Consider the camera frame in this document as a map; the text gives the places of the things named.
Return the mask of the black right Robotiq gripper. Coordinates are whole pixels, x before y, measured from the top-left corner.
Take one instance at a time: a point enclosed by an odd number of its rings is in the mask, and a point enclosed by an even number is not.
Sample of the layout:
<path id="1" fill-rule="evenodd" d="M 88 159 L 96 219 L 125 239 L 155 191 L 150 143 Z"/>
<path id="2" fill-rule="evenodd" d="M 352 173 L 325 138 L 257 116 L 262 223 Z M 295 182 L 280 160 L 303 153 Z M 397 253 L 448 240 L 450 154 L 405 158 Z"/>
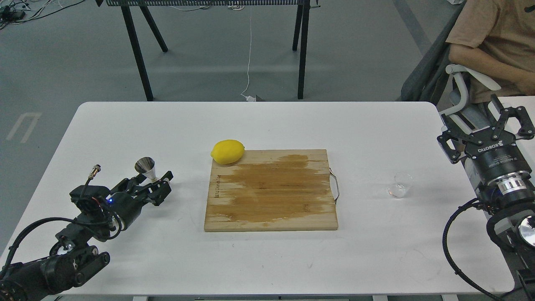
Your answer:
<path id="1" fill-rule="evenodd" d="M 452 164 L 467 156 L 463 166 L 472 187 L 491 186 L 510 174 L 529 179 L 532 168 L 516 140 L 534 138 L 534 104 L 534 97 L 493 94 L 489 104 L 492 130 L 474 132 L 459 116 L 441 114 L 443 127 L 437 142 Z"/>

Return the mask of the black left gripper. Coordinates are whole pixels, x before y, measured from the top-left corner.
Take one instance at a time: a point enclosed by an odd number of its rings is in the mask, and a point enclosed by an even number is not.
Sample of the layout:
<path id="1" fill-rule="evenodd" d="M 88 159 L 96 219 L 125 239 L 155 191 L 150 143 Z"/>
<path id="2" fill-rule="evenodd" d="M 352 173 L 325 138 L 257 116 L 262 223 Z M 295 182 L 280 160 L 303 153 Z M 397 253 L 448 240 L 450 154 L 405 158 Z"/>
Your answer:
<path id="1" fill-rule="evenodd" d="M 159 206 L 171 192 L 169 181 L 173 179 L 173 173 L 170 170 L 160 181 L 143 184 L 145 179 L 141 174 L 122 179 L 110 190 L 108 205 L 119 217 L 124 230 L 139 217 L 145 204 Z"/>

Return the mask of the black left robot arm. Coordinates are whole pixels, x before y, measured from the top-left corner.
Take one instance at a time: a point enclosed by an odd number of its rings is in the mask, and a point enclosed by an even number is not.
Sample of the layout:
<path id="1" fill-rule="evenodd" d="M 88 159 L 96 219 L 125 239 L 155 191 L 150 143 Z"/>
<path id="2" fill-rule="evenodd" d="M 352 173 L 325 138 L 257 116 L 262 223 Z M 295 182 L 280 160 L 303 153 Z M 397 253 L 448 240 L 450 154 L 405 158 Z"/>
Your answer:
<path id="1" fill-rule="evenodd" d="M 136 166 L 138 174 L 123 179 L 115 187 L 90 185 L 88 181 L 69 193 L 71 202 L 80 210 L 74 219 L 48 217 L 25 227 L 8 248 L 1 270 L 2 301 L 40 301 L 84 285 L 110 263 L 107 252 L 90 245 L 115 239 L 139 217 L 146 204 L 159 206 L 171 192 L 173 173 L 153 177 L 153 169 Z M 14 263 L 21 242 L 38 226 L 65 221 L 68 225 L 56 234 L 57 242 L 48 256 Z"/>

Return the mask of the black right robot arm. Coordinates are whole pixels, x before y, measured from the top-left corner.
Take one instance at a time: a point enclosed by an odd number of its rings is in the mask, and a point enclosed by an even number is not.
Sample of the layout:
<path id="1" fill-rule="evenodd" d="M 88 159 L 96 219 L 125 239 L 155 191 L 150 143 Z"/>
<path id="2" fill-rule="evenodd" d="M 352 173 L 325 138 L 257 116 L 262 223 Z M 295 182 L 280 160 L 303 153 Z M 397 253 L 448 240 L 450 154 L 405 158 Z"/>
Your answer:
<path id="1" fill-rule="evenodd" d="M 532 168 L 518 148 L 519 140 L 534 138 L 534 125 L 527 109 L 503 107 L 496 95 L 491 96 L 489 125 L 464 131 L 453 117 L 442 114 L 443 133 L 437 137 L 452 164 L 462 161 L 470 176 L 476 198 L 463 204 L 446 223 L 443 231 L 443 252 L 456 275 L 467 284 L 496 301 L 496 296 L 472 279 L 456 265 L 448 249 L 448 232 L 453 221 L 469 208 L 483 210 L 489 216 L 487 235 L 503 252 L 514 254 L 521 267 L 516 276 L 527 300 L 534 299 L 534 185 Z"/>

